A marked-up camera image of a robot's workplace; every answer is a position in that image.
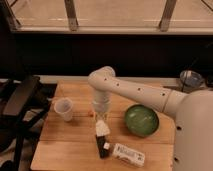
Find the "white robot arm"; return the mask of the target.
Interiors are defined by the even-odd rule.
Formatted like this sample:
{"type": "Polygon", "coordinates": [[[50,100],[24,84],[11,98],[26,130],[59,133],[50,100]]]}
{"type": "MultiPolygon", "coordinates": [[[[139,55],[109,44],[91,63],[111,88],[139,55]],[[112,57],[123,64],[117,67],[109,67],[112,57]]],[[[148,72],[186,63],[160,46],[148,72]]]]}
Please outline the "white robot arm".
{"type": "Polygon", "coordinates": [[[213,91],[192,93],[120,80],[110,66],[91,72],[94,110],[105,113],[110,93],[136,101],[175,122],[172,171],[213,171],[213,91]]]}

